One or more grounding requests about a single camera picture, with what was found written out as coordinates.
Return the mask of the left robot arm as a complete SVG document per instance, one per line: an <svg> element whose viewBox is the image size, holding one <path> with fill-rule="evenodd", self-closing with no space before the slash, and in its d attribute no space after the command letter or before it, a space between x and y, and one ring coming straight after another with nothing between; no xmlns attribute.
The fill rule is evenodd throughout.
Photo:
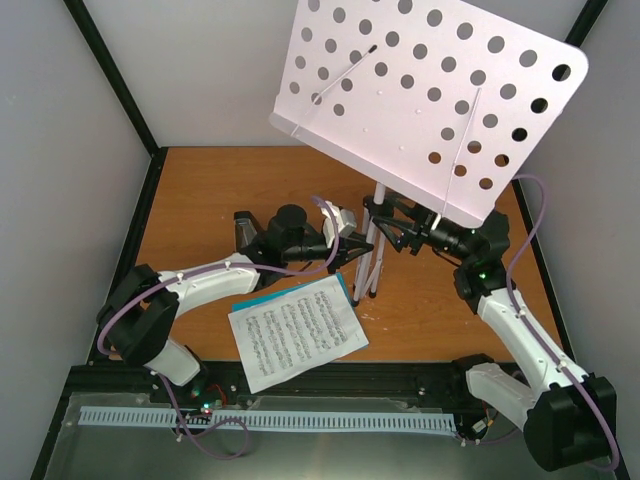
<svg viewBox="0 0 640 480"><path fill-rule="evenodd" d="M320 230L295 204L280 207L267 226L251 212L240 211L234 215L236 247L230 256L178 271L134 267L97 315L98 350L163 376L186 402L201 400L208 390L206 370L188 347L171 338L177 318L292 277L291 263L318 262L320 271L333 274L351 261L364 263L370 254L382 253L385 237L357 232L352 211L323 200L317 204L324 216Z"/></svg>

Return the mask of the blue sheet music paper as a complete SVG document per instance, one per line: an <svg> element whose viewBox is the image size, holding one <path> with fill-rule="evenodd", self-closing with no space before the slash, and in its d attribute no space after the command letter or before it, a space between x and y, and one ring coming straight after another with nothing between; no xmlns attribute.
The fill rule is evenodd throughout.
<svg viewBox="0 0 640 480"><path fill-rule="evenodd" d="M342 288L345 296L347 297L348 300L350 300L351 299L351 294L350 294L350 291L349 291L349 289L348 289L348 287L347 287L347 285L345 283L343 275L341 273L337 273L337 274L333 274L333 277L337 278L337 281L340 283L341 288ZM289 293L292 293L292 292L296 292L296 291L298 291L300 289L305 289L305 288L307 288L307 287L309 287L311 285L314 285L316 283L322 283L322 282L323 282L323 279L314 280L314 281L307 282L307 283L304 283L304 284L296 285L296 286L288 288L288 289L280 290L280 291L277 291L277 292L274 292L274 293L270 293L270 294L267 294L267 295L263 295L263 296L260 296L260 297L249 299L249 300L246 300L246 301L243 301L243 302L239 302L239 303L236 303L236 304L234 304L232 306L231 311L232 312L237 312L237 311L240 311L240 310L252 308L252 307L254 307L256 305L260 305L260 304L272 301L274 299L278 299L278 298L280 298L280 297L282 297L282 296L284 296L286 294L289 294Z"/></svg>

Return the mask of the white tripod music stand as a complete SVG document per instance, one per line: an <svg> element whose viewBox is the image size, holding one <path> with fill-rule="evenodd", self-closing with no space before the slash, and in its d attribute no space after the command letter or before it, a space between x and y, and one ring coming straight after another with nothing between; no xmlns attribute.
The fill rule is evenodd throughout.
<svg viewBox="0 0 640 480"><path fill-rule="evenodd" d="M301 1L270 116L464 227L585 80L586 55L462 1Z"/></svg>

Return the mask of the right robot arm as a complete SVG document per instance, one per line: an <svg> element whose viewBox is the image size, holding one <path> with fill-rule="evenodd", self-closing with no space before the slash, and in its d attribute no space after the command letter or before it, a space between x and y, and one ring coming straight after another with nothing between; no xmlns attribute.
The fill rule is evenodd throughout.
<svg viewBox="0 0 640 480"><path fill-rule="evenodd" d="M416 255L428 247L454 264L458 297L494 331L524 376L477 363L465 373L467 389L522 432L535 462L555 471L608 458L606 470L616 469L615 389L569 358L526 306L502 260L510 246L507 216L492 211L481 226L465 228L398 193L370 213L396 251Z"/></svg>

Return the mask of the black metronome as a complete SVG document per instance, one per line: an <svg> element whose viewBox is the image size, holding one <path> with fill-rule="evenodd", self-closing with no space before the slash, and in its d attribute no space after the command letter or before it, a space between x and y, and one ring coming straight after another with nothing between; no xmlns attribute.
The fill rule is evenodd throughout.
<svg viewBox="0 0 640 480"><path fill-rule="evenodd" d="M235 250L249 256L263 255L265 251L265 230L250 211L234 213Z"/></svg>

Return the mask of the white sheet music paper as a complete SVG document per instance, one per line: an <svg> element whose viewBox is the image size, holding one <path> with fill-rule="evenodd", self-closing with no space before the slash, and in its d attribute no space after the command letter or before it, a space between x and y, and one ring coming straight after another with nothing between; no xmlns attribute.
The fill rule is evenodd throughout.
<svg viewBox="0 0 640 480"><path fill-rule="evenodd" d="M228 318L252 394L369 345L333 275Z"/></svg>

